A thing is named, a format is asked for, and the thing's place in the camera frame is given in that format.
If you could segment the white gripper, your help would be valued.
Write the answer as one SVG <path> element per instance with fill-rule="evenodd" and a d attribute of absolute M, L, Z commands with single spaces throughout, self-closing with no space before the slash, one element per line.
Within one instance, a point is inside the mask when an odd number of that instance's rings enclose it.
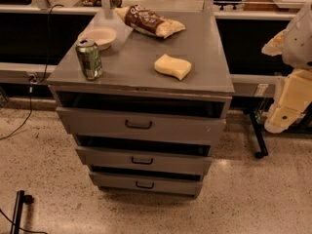
<path fill-rule="evenodd" d="M 261 49 L 265 55 L 274 57 L 283 51 L 282 30 L 271 38 Z M 296 68 L 286 78 L 276 83 L 274 102 L 271 104 L 264 123 L 264 129 L 279 134 L 289 128 L 312 102 L 312 72 Z"/>

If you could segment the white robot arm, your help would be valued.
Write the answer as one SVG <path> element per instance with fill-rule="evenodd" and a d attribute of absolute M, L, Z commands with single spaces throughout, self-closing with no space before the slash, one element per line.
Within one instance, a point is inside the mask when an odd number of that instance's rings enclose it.
<path fill-rule="evenodd" d="M 289 128 L 312 102 L 312 4 L 307 2 L 287 25 L 261 50 L 265 55 L 281 55 L 293 71 L 276 82 L 274 102 L 264 128 L 278 134 Z"/>

